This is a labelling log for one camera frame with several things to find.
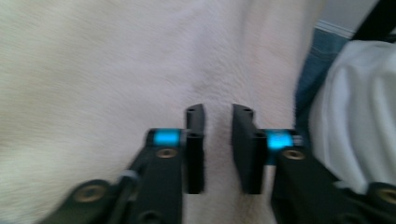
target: denim fabric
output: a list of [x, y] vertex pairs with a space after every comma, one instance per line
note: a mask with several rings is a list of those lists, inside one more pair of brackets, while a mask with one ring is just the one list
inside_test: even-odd
[[303, 137], [307, 148], [311, 148], [308, 129], [311, 105], [326, 79], [332, 62], [347, 41], [347, 38], [319, 29], [316, 29], [314, 32], [312, 47], [305, 60], [303, 72], [301, 73], [295, 94], [296, 123], [294, 128]]

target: white towel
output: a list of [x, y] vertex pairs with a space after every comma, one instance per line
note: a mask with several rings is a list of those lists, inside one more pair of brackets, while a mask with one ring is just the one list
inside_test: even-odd
[[349, 42], [310, 115], [316, 156], [358, 193], [396, 185], [396, 45]]
[[150, 128], [205, 104], [206, 193], [185, 223], [263, 223], [241, 194], [232, 103], [291, 128], [293, 94], [324, 0], [3, 0], [0, 222], [33, 223], [80, 182], [117, 179]]

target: white fabric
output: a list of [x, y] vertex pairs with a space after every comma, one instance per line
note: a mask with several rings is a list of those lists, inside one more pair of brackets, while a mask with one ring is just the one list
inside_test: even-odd
[[350, 187], [396, 185], [396, 45], [349, 42], [310, 115], [316, 156]]
[[149, 128], [205, 104], [206, 193], [185, 223], [264, 223], [240, 193], [231, 103], [291, 128], [293, 94], [324, 1], [0, 2], [0, 222], [32, 223], [80, 182], [115, 181]]

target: blue led light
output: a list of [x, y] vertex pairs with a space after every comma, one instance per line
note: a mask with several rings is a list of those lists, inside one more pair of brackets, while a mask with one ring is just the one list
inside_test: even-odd
[[292, 147], [293, 139], [287, 130], [265, 130], [267, 135], [267, 146], [269, 158], [267, 164], [274, 165], [276, 153], [284, 147]]
[[158, 129], [154, 135], [154, 146], [178, 147], [179, 140], [180, 129]]

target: blue jeans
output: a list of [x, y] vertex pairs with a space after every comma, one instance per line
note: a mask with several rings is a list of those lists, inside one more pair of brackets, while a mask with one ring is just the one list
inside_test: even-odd
[[309, 111], [315, 96], [326, 79], [332, 62], [337, 57], [347, 38], [316, 29], [311, 50], [305, 60], [295, 93], [295, 129], [303, 137], [305, 146], [311, 148], [309, 134]]

